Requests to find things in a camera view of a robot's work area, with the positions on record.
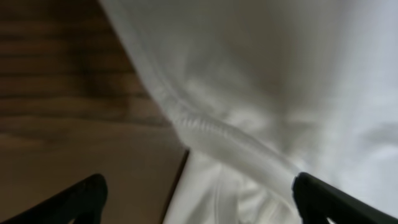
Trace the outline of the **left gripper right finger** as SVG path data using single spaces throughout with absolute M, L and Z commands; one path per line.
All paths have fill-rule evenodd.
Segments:
M 303 224 L 397 224 L 396 218 L 305 172 L 295 177 L 292 191 Z

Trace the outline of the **white printed t-shirt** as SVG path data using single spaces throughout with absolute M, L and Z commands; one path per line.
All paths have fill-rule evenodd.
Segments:
M 189 149 L 165 223 L 300 223 L 307 172 L 397 216 L 397 2 L 102 6 Z

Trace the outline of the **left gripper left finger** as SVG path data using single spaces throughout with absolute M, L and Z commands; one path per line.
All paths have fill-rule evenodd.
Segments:
M 104 176 L 94 174 L 1 224 L 100 224 L 107 197 Z

